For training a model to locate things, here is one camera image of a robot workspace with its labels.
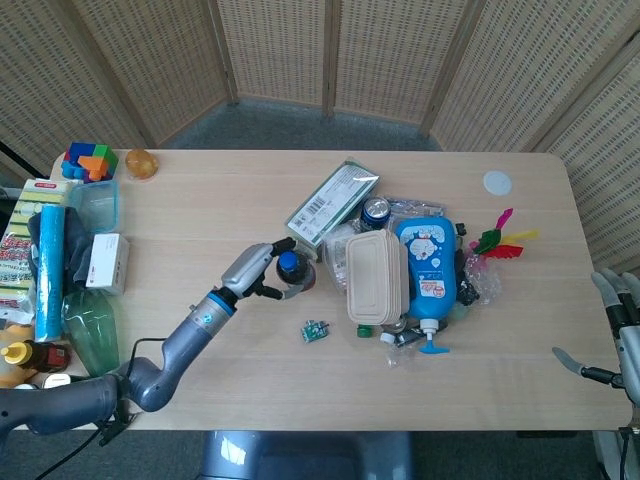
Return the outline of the black clamp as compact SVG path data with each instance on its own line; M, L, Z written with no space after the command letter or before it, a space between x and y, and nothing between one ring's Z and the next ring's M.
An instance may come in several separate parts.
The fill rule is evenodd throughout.
M127 410L116 410L113 415L105 421L96 423L100 432L98 444L101 447L108 445L117 436L127 430L137 417L137 413L129 413Z

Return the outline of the white cardboard box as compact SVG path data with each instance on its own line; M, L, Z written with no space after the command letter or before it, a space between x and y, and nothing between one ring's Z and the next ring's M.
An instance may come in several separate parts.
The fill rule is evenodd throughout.
M119 233L94 236L88 277L88 289L104 290L110 295L124 293L130 245Z

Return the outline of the clear printed flat packet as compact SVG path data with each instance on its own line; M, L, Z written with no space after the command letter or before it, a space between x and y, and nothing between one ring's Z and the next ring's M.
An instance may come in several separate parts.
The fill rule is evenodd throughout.
M392 196L384 196L384 199L396 217L443 217L446 214L445 206L433 202Z

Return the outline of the blue drink can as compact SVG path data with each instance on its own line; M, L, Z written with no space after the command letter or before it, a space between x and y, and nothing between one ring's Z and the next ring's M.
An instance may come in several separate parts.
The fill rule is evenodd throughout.
M362 232L384 229L391 215L389 202L383 197L368 198L361 209L360 229Z

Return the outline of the clear blue plastic container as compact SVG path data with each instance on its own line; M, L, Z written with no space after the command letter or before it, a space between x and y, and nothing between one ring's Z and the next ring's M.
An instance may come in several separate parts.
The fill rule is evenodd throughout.
M69 206L76 209L89 234L111 233L119 226L119 193L115 180L76 185Z

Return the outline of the small clear bottle white cap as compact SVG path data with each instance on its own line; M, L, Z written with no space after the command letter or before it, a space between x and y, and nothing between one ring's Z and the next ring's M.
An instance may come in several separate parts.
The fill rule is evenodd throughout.
M397 335L405 330L406 324L406 319L401 317L397 322L393 324L383 325L382 332L379 337L380 341L387 345L393 345L396 342Z

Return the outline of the dark grey cloth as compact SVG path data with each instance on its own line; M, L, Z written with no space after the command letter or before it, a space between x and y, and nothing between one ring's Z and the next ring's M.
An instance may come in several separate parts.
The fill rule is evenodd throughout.
M27 222L32 247L39 252L40 219L37 213ZM93 237L85 229L78 212L73 207L65 207L64 219L64 268L63 294L86 288L89 273ZM34 280L38 277L39 253L30 253L28 265Z

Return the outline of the colourful block puzzle cube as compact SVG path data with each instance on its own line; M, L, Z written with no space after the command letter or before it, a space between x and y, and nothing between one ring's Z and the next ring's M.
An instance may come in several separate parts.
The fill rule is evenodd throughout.
M109 181L114 177L119 158L105 144L72 142L61 163L62 176L83 183Z

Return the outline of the light blue roll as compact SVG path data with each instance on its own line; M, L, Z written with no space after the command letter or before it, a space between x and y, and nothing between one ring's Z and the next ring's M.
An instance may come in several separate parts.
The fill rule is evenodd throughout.
M40 212L35 341L61 338L65 207L45 204Z

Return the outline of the large green plastic bottle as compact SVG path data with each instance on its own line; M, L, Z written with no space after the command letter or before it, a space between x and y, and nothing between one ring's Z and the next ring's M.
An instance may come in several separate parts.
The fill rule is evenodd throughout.
M99 290L77 290L63 298L63 329L91 377L120 365L116 318L107 297Z

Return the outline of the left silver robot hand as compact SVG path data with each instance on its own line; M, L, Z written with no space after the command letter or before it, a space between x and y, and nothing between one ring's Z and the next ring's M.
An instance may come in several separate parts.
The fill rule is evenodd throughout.
M249 246L221 277L222 286L240 300L255 294L274 300L289 299L301 292L300 287L281 291L264 284L265 272L271 262L286 251L293 251L297 242L286 237L274 243Z

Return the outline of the white round table disc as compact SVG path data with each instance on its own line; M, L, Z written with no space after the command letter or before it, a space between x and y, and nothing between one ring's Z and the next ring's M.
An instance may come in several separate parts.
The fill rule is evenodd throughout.
M513 182L507 173L491 170L484 174L483 186L488 193L494 196L506 196L511 193Z

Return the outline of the dark cola bottle blue cap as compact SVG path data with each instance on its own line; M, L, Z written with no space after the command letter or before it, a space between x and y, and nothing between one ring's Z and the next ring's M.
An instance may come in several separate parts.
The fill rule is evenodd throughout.
M276 273L287 285L287 289L283 291L285 299L310 290L316 282L312 262L304 253L297 251L285 251L278 257Z

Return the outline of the colourful feather shuttlecock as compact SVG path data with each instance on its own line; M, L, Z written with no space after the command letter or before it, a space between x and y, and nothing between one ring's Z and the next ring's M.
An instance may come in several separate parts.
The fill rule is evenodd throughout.
M504 227L513 215L512 208L505 209L493 229L484 231L480 238L469 244L471 252L485 258L515 259L524 252L524 243L539 237L538 229L505 235Z

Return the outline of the green white carton box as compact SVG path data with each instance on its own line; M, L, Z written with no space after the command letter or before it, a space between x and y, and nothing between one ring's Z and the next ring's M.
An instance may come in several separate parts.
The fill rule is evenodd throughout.
M378 174L348 157L285 221L299 248L312 259L320 259L325 237L353 214L379 179Z

